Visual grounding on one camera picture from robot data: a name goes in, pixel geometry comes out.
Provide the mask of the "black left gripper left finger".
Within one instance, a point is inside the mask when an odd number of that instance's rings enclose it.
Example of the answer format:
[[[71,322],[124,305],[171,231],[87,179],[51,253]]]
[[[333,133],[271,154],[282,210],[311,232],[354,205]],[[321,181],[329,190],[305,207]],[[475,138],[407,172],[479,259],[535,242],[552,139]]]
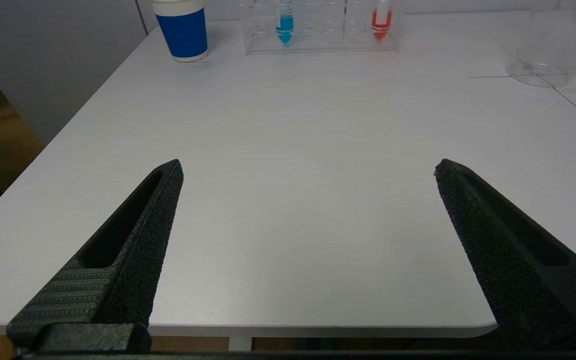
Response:
[[[7,324],[14,346],[55,323],[148,325],[183,181],[179,160],[155,167]]]

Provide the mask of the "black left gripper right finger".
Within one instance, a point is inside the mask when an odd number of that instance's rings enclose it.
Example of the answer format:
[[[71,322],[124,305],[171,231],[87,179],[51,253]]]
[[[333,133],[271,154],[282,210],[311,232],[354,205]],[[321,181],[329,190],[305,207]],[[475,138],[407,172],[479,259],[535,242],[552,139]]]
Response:
[[[443,159],[434,176],[502,332],[525,349],[576,351],[576,253],[470,168]]]

